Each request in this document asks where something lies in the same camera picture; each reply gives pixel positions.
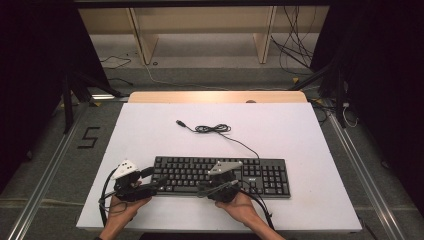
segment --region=gray carpet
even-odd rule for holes
[[[195,86],[177,87],[154,83],[149,79],[149,75],[144,69],[116,69],[107,70],[106,72],[109,78],[119,77],[134,83],[133,86],[130,86],[122,81],[111,81],[113,88],[125,93],[138,90],[207,90]],[[281,69],[153,68],[151,73],[154,79],[160,81],[224,87],[231,90],[253,88],[286,89],[293,85],[293,75],[287,74]],[[92,91],[93,93],[101,93],[98,89],[92,89]],[[306,94],[310,97],[317,96],[314,90],[306,91]],[[45,196],[45,199],[58,200],[60,204],[52,204],[48,201],[43,202],[25,239],[92,239],[96,236],[97,233],[77,229],[75,225],[82,210],[81,205],[85,202],[91,188],[122,105],[122,102],[103,101],[98,107],[89,107],[82,116],[65,158]],[[322,111],[317,109],[316,114],[318,119],[323,119]],[[90,136],[98,137],[94,148],[78,148],[91,143],[82,139],[89,127],[99,128],[89,132]],[[33,159],[22,164],[6,190],[0,195],[1,199],[27,199],[32,194],[32,189],[38,183],[58,146],[63,129],[64,112],[63,109],[58,108],[56,115],[52,117],[48,127],[33,148]],[[358,215],[370,226],[379,239],[388,239],[329,120],[322,125],[322,130]],[[359,125],[356,128],[349,128],[348,132],[389,206],[393,209],[407,239],[422,239],[424,235],[422,216],[413,206],[397,178],[390,170],[380,165],[381,157],[378,148],[374,146],[366,129]],[[18,199],[7,203],[1,202],[0,239],[5,239],[8,236],[16,217],[24,206],[23,204],[24,202]],[[120,235],[119,239],[137,239],[138,236],[139,233],[125,232]],[[355,234],[283,232],[283,236],[288,239],[373,239],[367,230]]]

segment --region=keyboard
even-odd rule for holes
[[[166,185],[158,190],[158,195],[196,196],[197,185],[210,179],[208,171],[218,161],[243,163],[243,166],[232,171],[244,191],[260,194],[264,199],[290,197],[284,159],[158,156],[151,181],[168,176]]]

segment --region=floor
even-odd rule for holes
[[[259,64],[250,34],[161,35],[149,71],[141,65],[132,36],[91,37],[100,60],[104,61],[111,86],[122,92],[287,89],[293,86],[294,80],[302,80],[310,73],[286,55],[280,56],[274,44],[270,45],[267,63]],[[284,42],[287,35],[276,34],[274,38]],[[318,34],[308,34],[303,43],[313,51],[317,38]],[[319,82],[304,89],[308,98],[318,98],[318,86]],[[102,94],[98,89],[91,91]],[[77,229],[75,225],[123,101],[94,102],[78,104],[74,99],[77,127],[69,142],[64,142],[62,106],[59,104],[52,113],[51,121],[32,149],[32,159],[21,165],[0,195],[0,239],[12,236],[16,223],[25,217],[22,211],[38,194],[42,197],[34,204],[33,214],[24,218],[27,224],[20,235],[22,239],[92,239],[97,236],[98,233]],[[372,234],[378,239],[422,239],[423,217],[396,176],[382,164],[381,154],[366,126],[359,121],[356,127],[340,130],[331,112],[317,108],[316,115],[317,120],[327,118],[321,123],[322,131],[352,204],[369,229],[364,227],[363,231],[353,234],[284,231],[281,234],[287,239],[375,239]],[[351,120],[356,118],[350,111],[346,115]],[[87,144],[83,137],[90,127],[94,127],[92,133],[98,137],[95,147],[79,148]],[[57,152],[58,146],[65,146],[65,150]],[[349,149],[354,149],[353,153],[349,153]],[[362,182],[360,173],[364,171],[375,188]],[[49,173],[52,176],[48,183],[40,181]],[[382,221],[385,217],[392,217],[395,225]],[[138,239],[139,236],[140,233],[126,231],[119,239]]]

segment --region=white table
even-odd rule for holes
[[[107,175],[123,160],[139,169],[155,156],[255,157],[217,134],[191,128],[225,123],[229,137],[262,158],[286,160],[292,197],[265,200],[276,230],[357,232],[361,225],[309,103],[127,103],[124,105],[77,227],[102,226],[98,198]],[[257,212],[263,217],[259,206]],[[142,232],[248,232],[209,199],[156,196],[127,229]]]

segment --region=human hand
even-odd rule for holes
[[[136,202],[123,202],[113,195],[106,226],[100,234],[100,238],[103,240],[115,239],[128,222],[137,215],[138,209],[151,199],[150,197]]]
[[[224,209],[232,218],[247,227],[250,227],[255,221],[262,221],[250,198],[240,192],[237,193],[233,201],[229,203],[215,202],[215,206]]]

